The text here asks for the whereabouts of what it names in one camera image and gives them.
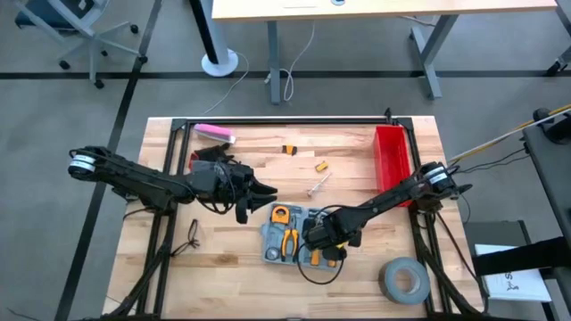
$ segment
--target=wooden workbench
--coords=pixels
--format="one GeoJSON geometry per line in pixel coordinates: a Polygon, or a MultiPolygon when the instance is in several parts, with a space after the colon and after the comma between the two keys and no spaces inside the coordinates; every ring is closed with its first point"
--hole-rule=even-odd
{"type": "Polygon", "coordinates": [[[555,0],[214,0],[218,21],[279,21],[554,10],[555,0]]]}
{"type": "MultiPolygon", "coordinates": [[[[412,117],[420,159],[444,161],[434,117],[412,117]]],[[[161,170],[167,149],[171,119],[149,119],[138,162],[161,170]]],[[[228,151],[254,168],[264,184],[278,189],[279,202],[322,207],[332,203],[358,205],[375,196],[373,156],[374,125],[267,125],[232,127],[237,142],[228,151]],[[295,156],[281,152],[283,144],[298,146],[295,156]],[[331,177],[314,194],[306,192],[322,177],[314,166],[329,163],[331,177]]],[[[178,151],[178,138],[175,151],[178,151]]],[[[192,134],[190,150],[216,144],[192,134]]],[[[469,258],[466,236],[456,202],[444,201],[441,211],[464,255],[469,258]]],[[[141,204],[131,204],[135,210],[141,204]]],[[[330,285],[310,284],[297,267],[261,260],[260,226],[268,219],[268,207],[257,210],[247,225],[238,225],[234,212],[213,214],[197,202],[178,208],[173,247],[186,240],[193,218],[199,220],[196,238],[201,246],[189,248],[170,261],[162,317],[165,318],[366,318],[423,317],[424,305],[391,303],[380,292],[377,273],[389,260],[415,257],[406,209],[396,208],[369,221],[360,248],[349,248],[339,278],[330,285]]],[[[143,272],[152,215],[127,218],[115,258],[104,312],[117,307],[143,272]]],[[[435,225],[445,271],[477,309],[482,306],[476,283],[462,266],[458,253],[435,225]]],[[[328,272],[310,270],[315,279],[327,280],[328,272]]],[[[153,303],[153,292],[149,302],[153,303]]],[[[440,307],[433,285],[436,307],[440,307]]]]}

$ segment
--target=floor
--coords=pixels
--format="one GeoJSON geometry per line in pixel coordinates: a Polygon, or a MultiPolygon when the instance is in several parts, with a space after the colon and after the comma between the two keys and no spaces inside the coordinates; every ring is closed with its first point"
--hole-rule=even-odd
{"type": "MultiPolygon", "coordinates": [[[[97,27],[129,20],[144,30],[153,4],[154,0],[113,1],[97,27]]],[[[568,0],[563,5],[571,8],[568,0]]],[[[148,117],[201,115],[236,80],[131,79],[131,86],[136,86],[129,103],[123,98],[128,96],[133,57],[110,51],[100,64],[107,72],[106,87],[97,90],[84,79],[62,76],[54,61],[61,48],[38,30],[17,29],[15,14],[9,3],[0,2],[0,43],[10,44],[0,49],[0,319],[22,320],[9,308],[44,321],[54,318],[94,188],[68,176],[68,150],[106,145],[122,107],[128,114],[118,153],[134,160],[148,117]]],[[[407,39],[412,25],[401,19],[318,21],[311,48],[296,69],[419,70],[407,39]]],[[[279,23],[283,66],[303,48],[310,28],[310,21],[279,23]]],[[[229,46],[248,58],[250,70],[267,69],[263,23],[236,23],[224,29],[229,46]]],[[[126,31],[118,41],[137,47],[141,36],[126,31]]],[[[537,108],[555,109],[571,102],[570,77],[526,77],[546,70],[569,44],[555,12],[464,15],[435,63],[438,70],[482,73],[441,78],[444,97],[435,102],[425,98],[422,78],[298,78],[292,101],[274,106],[269,104],[265,77],[251,77],[208,115],[378,115],[390,107],[399,115],[435,115],[450,158],[530,119],[537,108]],[[490,70],[530,72],[514,77],[490,70]]],[[[143,73],[200,72],[203,54],[188,2],[164,0],[143,73]]],[[[86,76],[86,57],[69,62],[77,77],[86,76]]],[[[244,62],[239,69],[245,69],[244,62]]],[[[521,147],[518,138],[463,165],[497,160],[521,147]]],[[[458,181],[474,185],[466,193],[471,221],[523,219],[534,241],[560,234],[530,160],[459,176],[458,181]]],[[[466,219],[466,203],[460,202],[460,207],[466,219]]],[[[70,319],[101,312],[124,208],[124,202],[107,191],[70,319]]],[[[492,313],[541,319],[537,308],[494,303],[492,313]]]]}

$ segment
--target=gray tape roll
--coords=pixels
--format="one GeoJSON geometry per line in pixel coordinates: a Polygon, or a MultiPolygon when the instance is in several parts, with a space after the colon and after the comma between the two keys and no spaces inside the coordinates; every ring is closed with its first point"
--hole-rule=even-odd
{"type": "Polygon", "coordinates": [[[398,258],[386,263],[378,273],[378,284],[390,301],[400,304],[420,304],[430,293],[430,279],[425,267],[412,258],[398,258]],[[410,278],[408,291],[397,286],[396,274],[400,271],[410,278]]]}

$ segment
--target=pliers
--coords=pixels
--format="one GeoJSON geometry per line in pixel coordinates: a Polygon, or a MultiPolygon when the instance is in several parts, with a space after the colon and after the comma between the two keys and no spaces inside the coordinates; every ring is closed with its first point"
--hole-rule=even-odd
{"type": "Polygon", "coordinates": [[[287,256],[287,244],[289,242],[290,237],[294,242],[294,249],[292,250],[293,261],[296,261],[295,254],[297,253],[298,248],[298,240],[299,240],[299,232],[295,229],[295,215],[292,215],[292,221],[294,222],[294,226],[287,227],[284,231],[284,238],[282,239],[282,262],[286,261],[287,256]]]}

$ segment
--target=tool organizer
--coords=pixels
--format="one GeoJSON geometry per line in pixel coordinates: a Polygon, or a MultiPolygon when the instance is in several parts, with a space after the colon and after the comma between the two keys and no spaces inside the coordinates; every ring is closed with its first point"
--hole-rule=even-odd
{"type": "MultiPolygon", "coordinates": [[[[320,209],[314,208],[304,208],[301,206],[295,206],[291,204],[284,203],[273,203],[270,206],[268,223],[261,226],[261,235],[263,237],[263,243],[261,248],[261,259],[268,263],[278,263],[287,265],[297,265],[294,261],[294,256],[292,255],[294,249],[294,242],[290,237],[289,242],[286,247],[286,256],[282,259],[281,248],[282,241],[284,238],[284,233],[287,228],[295,228],[298,231],[298,248],[303,244],[302,239],[302,229],[303,221],[306,218],[316,219],[316,214],[320,209]],[[289,210],[289,221],[288,224],[284,223],[272,223],[272,213],[276,208],[287,208],[289,210]]],[[[323,211],[319,214],[321,218],[325,217],[328,212],[323,211]]],[[[299,260],[302,266],[307,268],[318,268],[326,271],[334,272],[337,270],[339,262],[335,263],[334,267],[330,267],[327,264],[327,260],[321,255],[319,251],[319,263],[317,265],[311,265],[311,251],[308,251],[305,247],[300,250],[299,260]]]]}

